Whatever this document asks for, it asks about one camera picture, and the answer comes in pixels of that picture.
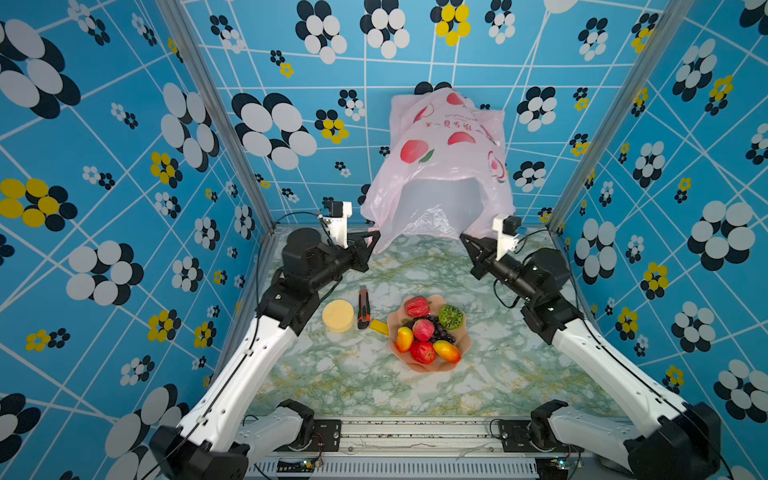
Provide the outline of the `green kiwi half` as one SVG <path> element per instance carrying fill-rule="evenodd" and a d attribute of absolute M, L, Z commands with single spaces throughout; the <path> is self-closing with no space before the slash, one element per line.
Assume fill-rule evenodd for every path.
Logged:
<path fill-rule="evenodd" d="M 464 325 L 465 313 L 456 306 L 446 304 L 440 309 L 438 320 L 446 330 L 457 330 Z"/>

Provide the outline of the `pink plastic bag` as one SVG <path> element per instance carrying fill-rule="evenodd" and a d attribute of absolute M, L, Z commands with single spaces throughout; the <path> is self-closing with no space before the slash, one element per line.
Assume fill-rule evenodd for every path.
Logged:
<path fill-rule="evenodd" d="M 390 152 L 361 207 L 380 239 L 491 237 L 516 211 L 505 164 L 505 114 L 451 89 L 391 101 Z"/>

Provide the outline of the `pink peach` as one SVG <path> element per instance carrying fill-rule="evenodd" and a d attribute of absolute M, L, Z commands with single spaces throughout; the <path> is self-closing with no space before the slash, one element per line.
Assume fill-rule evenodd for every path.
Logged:
<path fill-rule="evenodd" d="M 428 342 L 433 334 L 433 326 L 428 319 L 422 318 L 414 322 L 412 331 L 416 340 L 420 342 Z"/>

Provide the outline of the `orange yellow mango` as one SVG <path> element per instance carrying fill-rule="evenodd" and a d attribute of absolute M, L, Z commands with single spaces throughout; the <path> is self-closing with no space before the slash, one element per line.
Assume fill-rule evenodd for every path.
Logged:
<path fill-rule="evenodd" d="M 438 340 L 433 343 L 435 353 L 444 361 L 458 364 L 462 359 L 459 348 L 447 340 Z"/>

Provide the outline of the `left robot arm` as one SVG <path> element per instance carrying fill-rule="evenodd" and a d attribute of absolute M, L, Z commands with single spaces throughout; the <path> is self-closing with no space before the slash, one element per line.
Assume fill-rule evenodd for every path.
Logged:
<path fill-rule="evenodd" d="M 226 366 L 177 425 L 161 426 L 153 435 L 157 465 L 147 478 L 242 479 L 273 451 L 312 442 L 314 412 L 294 400 L 250 424 L 243 420 L 277 361 L 344 274 L 367 271 L 379 239 L 377 231 L 349 233 L 342 244 L 312 228 L 289 234 L 283 264 Z"/>

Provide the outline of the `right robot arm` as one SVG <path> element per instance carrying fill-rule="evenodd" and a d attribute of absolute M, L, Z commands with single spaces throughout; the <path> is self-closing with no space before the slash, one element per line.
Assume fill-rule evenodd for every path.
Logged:
<path fill-rule="evenodd" d="M 707 479 L 730 469 L 722 455 L 719 415 L 668 390 L 604 339 L 564 297 L 570 269 L 558 250 L 541 248 L 519 261 L 504 239 L 463 234 L 460 240 L 472 275 L 491 275 L 511 290 L 522 302 L 529 329 L 584 370 L 629 420 L 622 424 L 551 400 L 531 413 L 537 448 L 578 447 L 637 479 Z"/>

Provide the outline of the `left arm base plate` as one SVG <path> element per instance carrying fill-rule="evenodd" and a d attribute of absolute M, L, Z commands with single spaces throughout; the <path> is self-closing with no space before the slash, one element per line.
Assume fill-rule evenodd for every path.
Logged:
<path fill-rule="evenodd" d="M 294 442 L 280 446 L 275 452 L 338 452 L 342 421 L 315 419 L 309 426 L 302 425 Z"/>

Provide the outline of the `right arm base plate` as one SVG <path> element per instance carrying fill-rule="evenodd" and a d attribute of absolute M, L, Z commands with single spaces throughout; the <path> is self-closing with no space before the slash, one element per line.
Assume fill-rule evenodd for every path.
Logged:
<path fill-rule="evenodd" d="M 529 420 L 493 419 L 490 422 L 489 433 L 501 442 L 505 453 L 534 453 L 552 454 L 555 456 L 575 455 L 583 452 L 577 446 L 566 445 L 559 441 L 547 440 L 543 447 L 533 442 L 529 428 Z"/>

